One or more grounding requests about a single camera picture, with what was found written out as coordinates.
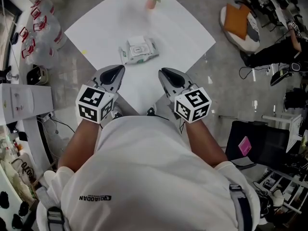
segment window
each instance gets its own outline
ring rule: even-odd
[[[6,23],[4,21],[2,0],[0,0],[0,70],[9,66],[9,56],[14,31],[21,11],[9,0],[3,0]]]

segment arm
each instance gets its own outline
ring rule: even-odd
[[[300,46],[300,43],[297,41],[294,28],[291,25],[288,25],[288,28],[290,29],[291,41],[292,41],[294,49],[296,49],[299,52],[302,52],[302,47]]]
[[[221,147],[201,120],[190,124],[186,123],[186,130],[192,152],[207,164],[215,167],[228,160]]]
[[[58,168],[64,166],[76,172],[94,154],[100,125],[82,120],[65,152],[61,156]]]

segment pink vase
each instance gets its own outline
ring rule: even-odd
[[[153,8],[155,8],[156,5],[156,0],[147,0],[145,7],[149,10],[152,10]]]

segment brown pillow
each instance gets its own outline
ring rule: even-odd
[[[237,9],[227,3],[224,29],[245,40],[247,35],[247,16],[250,11],[246,9],[247,7],[242,7],[242,9]]]

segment black buckle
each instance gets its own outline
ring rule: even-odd
[[[240,185],[234,185],[234,184],[230,184],[229,189],[232,192],[242,192],[243,191]]]
[[[63,212],[60,208],[54,206],[54,207],[50,207],[47,210],[47,223],[48,223],[48,228],[50,230],[50,224],[61,224],[62,225],[62,229],[64,230],[64,215]]]

